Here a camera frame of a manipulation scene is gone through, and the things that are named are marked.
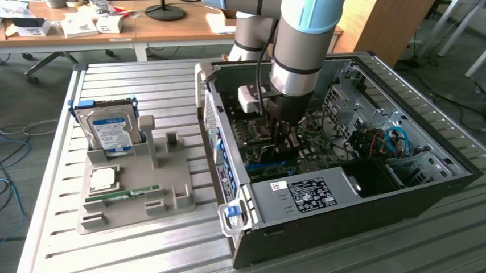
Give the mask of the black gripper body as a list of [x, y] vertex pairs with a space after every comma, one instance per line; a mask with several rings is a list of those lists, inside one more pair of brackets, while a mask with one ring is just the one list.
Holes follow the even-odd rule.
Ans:
[[310, 102], [310, 94], [305, 96], [274, 96], [267, 101], [266, 110], [271, 122], [286, 122], [290, 126], [297, 126], [305, 117]]

